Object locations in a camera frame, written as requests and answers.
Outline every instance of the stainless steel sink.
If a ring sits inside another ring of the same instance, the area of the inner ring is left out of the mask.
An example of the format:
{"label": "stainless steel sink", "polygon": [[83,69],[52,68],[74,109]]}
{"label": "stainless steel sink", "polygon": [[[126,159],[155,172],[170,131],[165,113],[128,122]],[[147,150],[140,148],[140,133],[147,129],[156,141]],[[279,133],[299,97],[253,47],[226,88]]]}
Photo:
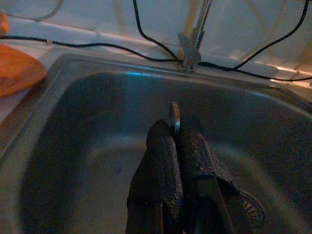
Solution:
{"label": "stainless steel sink", "polygon": [[73,55],[0,128],[1,233],[125,233],[147,131],[171,101],[199,117],[259,205],[259,233],[312,233],[308,103],[269,84]]}

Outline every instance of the orange cutting board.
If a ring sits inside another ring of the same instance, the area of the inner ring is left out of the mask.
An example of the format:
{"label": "orange cutting board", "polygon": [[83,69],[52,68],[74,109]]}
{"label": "orange cutting board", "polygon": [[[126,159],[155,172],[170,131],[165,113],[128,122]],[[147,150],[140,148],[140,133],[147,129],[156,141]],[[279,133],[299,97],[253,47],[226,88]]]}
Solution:
{"label": "orange cutting board", "polygon": [[0,44],[0,97],[28,88],[46,74],[46,68],[38,60]]}

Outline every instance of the faucet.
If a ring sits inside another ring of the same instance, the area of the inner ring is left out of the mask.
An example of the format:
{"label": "faucet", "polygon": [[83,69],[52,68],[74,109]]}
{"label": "faucet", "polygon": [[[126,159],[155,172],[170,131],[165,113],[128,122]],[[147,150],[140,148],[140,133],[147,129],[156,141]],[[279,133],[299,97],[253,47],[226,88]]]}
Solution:
{"label": "faucet", "polygon": [[203,29],[207,21],[207,16],[212,2],[213,0],[203,1],[196,27],[192,30],[189,40],[183,33],[178,34],[178,38],[184,51],[184,60],[182,66],[188,72],[192,71],[194,69],[193,66],[198,64],[201,60],[199,48],[205,35]]}

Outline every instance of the drain strainer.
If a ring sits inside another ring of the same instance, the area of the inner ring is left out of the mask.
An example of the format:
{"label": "drain strainer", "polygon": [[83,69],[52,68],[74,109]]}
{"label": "drain strainer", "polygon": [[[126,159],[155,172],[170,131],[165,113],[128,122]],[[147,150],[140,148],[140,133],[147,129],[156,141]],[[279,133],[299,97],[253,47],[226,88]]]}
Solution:
{"label": "drain strainer", "polygon": [[240,191],[243,198],[243,206],[255,231],[259,231],[265,222],[263,206],[249,192]]}

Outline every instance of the black wire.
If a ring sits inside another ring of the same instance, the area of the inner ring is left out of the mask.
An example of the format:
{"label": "black wire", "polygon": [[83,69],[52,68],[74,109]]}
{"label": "black wire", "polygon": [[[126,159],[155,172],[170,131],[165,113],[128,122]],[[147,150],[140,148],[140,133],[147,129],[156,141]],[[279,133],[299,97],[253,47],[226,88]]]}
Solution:
{"label": "black wire", "polygon": [[223,71],[226,71],[226,72],[244,73],[244,74],[247,74],[247,75],[252,76],[252,77],[258,77],[258,78],[268,79],[268,80],[274,79],[274,80],[279,80],[279,81],[293,82],[293,81],[304,81],[304,80],[312,79],[312,77],[305,77],[305,78],[300,78],[300,79],[280,79],[280,78],[273,78],[273,77],[267,77],[267,76],[255,74],[255,73],[252,73],[252,72],[246,72],[246,71],[239,70],[239,69],[232,70],[231,67],[224,67],[224,66],[220,66],[220,65],[217,65],[217,64],[214,64],[214,63],[210,63],[210,62],[200,62],[198,65],[199,65],[199,66],[202,66],[202,67],[211,67],[211,68],[223,70]]}
{"label": "black wire", "polygon": [[175,59],[159,59],[159,58],[151,58],[148,56],[145,56],[137,51],[134,51],[132,49],[120,46],[120,45],[114,45],[114,44],[109,44],[109,43],[89,43],[89,44],[71,44],[71,43],[65,43],[65,42],[60,42],[60,41],[55,41],[55,40],[47,40],[47,39],[42,39],[42,38],[35,38],[35,37],[23,37],[23,36],[4,36],[0,39],[15,39],[15,40],[34,40],[34,41],[41,41],[41,42],[46,42],[46,43],[52,43],[55,45],[61,45],[61,46],[67,46],[67,47],[74,47],[74,48],[83,48],[83,47],[93,47],[93,46],[107,46],[107,47],[113,47],[113,48],[118,48],[121,50],[128,51],[130,53],[133,53],[137,56],[140,56],[142,58],[145,58],[149,61],[153,62],[176,62]]}
{"label": "black wire", "polygon": [[[160,47],[164,48],[169,54],[172,55],[172,57],[174,59],[158,59],[158,58],[151,58],[148,56],[145,56],[143,54],[140,54],[139,52],[136,52],[134,50],[131,50],[129,48],[123,47],[123,46],[119,46],[119,45],[114,45],[114,44],[109,44],[109,43],[89,43],[89,44],[71,44],[71,43],[64,43],[64,42],[59,42],[59,41],[48,41],[46,39],[40,39],[40,38],[35,38],[35,37],[22,37],[22,36],[4,36],[0,39],[19,39],[19,40],[35,40],[35,41],[41,41],[41,42],[50,42],[52,44],[56,44],[56,45],[61,45],[61,46],[68,46],[68,47],[75,47],[75,48],[82,48],[82,47],[92,47],[92,46],[108,46],[108,47],[114,47],[114,48],[118,48],[118,49],[122,49],[128,52],[131,52],[135,55],[138,55],[142,58],[145,58],[149,61],[154,61],[154,62],[178,62],[181,63],[182,60],[178,59],[177,56],[168,48],[166,47],[164,44],[156,41],[153,38],[148,37],[147,35],[144,34],[142,28],[141,28],[141,23],[140,23],[140,18],[139,18],[139,14],[138,14],[138,9],[137,9],[137,1],[133,0],[133,5],[134,5],[134,9],[135,9],[135,15],[136,15],[136,24],[137,24],[137,28],[140,32],[140,34],[147,40],[154,42],[155,44],[159,45]],[[267,46],[263,47],[262,49],[258,50],[256,53],[254,53],[252,56],[250,56],[248,59],[246,59],[243,63],[241,63],[240,65],[234,67],[234,68],[230,68],[230,67],[225,67],[225,66],[221,66],[221,65],[217,65],[214,63],[210,63],[210,62],[200,62],[198,65],[199,66],[203,66],[203,67],[211,67],[211,68],[215,68],[215,69],[219,69],[219,70],[223,70],[223,71],[235,71],[235,72],[239,72],[239,73],[244,73],[247,74],[249,76],[253,76],[253,77],[258,77],[258,78],[263,78],[263,79],[274,79],[274,80],[279,80],[279,81],[289,81],[289,82],[293,82],[293,81],[303,81],[303,80],[309,80],[312,79],[312,77],[306,77],[306,78],[300,78],[300,79],[280,79],[280,78],[272,78],[272,77],[267,77],[267,76],[263,76],[263,75],[259,75],[259,74],[255,74],[255,73],[251,73],[251,72],[246,72],[246,71],[242,71],[239,70],[238,68],[245,65],[248,61],[250,61],[251,59],[253,59],[255,56],[257,56],[259,53],[261,53],[262,51],[266,50],[267,48],[269,48],[270,46],[277,44],[279,42],[281,42],[282,40],[286,39],[287,37],[291,36],[295,31],[298,30],[298,28],[301,26],[301,24],[303,23],[303,20],[307,14],[307,9],[308,9],[308,5],[309,5],[309,0],[305,1],[305,5],[304,5],[304,9],[301,15],[301,18],[298,22],[298,24],[296,25],[296,27],[290,31],[287,35],[281,37],[278,40],[275,40],[274,42],[268,44]]]}
{"label": "black wire", "polygon": [[241,64],[237,65],[236,67],[233,68],[233,70],[237,70],[238,68],[244,66],[247,62],[249,62],[250,60],[252,60],[254,57],[256,57],[258,54],[260,54],[261,52],[263,52],[264,50],[268,49],[269,47],[285,40],[286,38],[290,37],[292,34],[294,34],[298,29],[299,27],[302,25],[303,23],[303,20],[304,18],[306,17],[307,15],[307,10],[308,10],[308,6],[309,6],[309,1],[310,0],[305,0],[305,4],[304,4],[304,7],[303,7],[303,11],[302,11],[302,15],[301,15],[301,18],[298,22],[298,24],[296,25],[296,27],[294,29],[292,29],[288,34],[286,34],[285,36],[271,42],[270,44],[264,46],[263,48],[261,48],[260,50],[258,50],[257,52],[255,52],[253,55],[251,55],[248,59],[246,59],[245,61],[243,61]]}
{"label": "black wire", "polygon": [[309,0],[305,0],[305,4],[303,7],[303,11],[302,11],[302,15],[301,18],[298,22],[298,24],[296,25],[296,27],[294,29],[292,29],[288,34],[286,34],[285,36],[271,42],[270,44],[264,46],[263,48],[261,48],[260,50],[258,50],[257,52],[255,52],[253,55],[251,55],[248,59],[246,59],[245,61],[243,61],[241,64],[237,65],[234,68],[230,68],[230,67],[225,67],[225,66],[221,66],[221,65],[217,65],[214,63],[210,63],[210,62],[200,62],[199,65],[203,66],[203,67],[211,67],[211,68],[216,68],[216,69],[220,69],[223,71],[234,71],[234,72],[239,72],[239,73],[244,73],[247,74],[249,76],[253,76],[253,77],[258,77],[258,78],[263,78],[263,79],[274,79],[274,80],[279,80],[279,81],[303,81],[303,80],[309,80],[312,79],[312,77],[306,77],[306,78],[300,78],[300,79],[279,79],[279,78],[273,78],[273,77],[267,77],[267,76],[263,76],[263,75],[259,75],[259,74],[255,74],[252,72],[246,72],[243,70],[239,70],[240,67],[242,67],[243,65],[245,65],[247,62],[249,62],[250,60],[252,60],[255,56],[257,56],[258,54],[260,54],[261,52],[263,52],[264,50],[266,50],[267,48],[285,40],[286,38],[290,37],[292,34],[294,34],[302,25],[306,15],[307,15],[307,10],[308,10],[308,6],[309,6]]}
{"label": "black wire", "polygon": [[141,36],[144,37],[145,39],[159,45],[160,47],[162,47],[163,49],[165,49],[174,59],[176,62],[180,62],[180,60],[178,59],[178,57],[164,44],[160,43],[159,41],[147,36],[141,27],[141,22],[140,22],[140,17],[139,17],[139,13],[138,13],[138,9],[137,9],[137,0],[133,0],[133,7],[135,9],[135,15],[136,15],[136,25],[137,25],[137,29],[140,32]]}

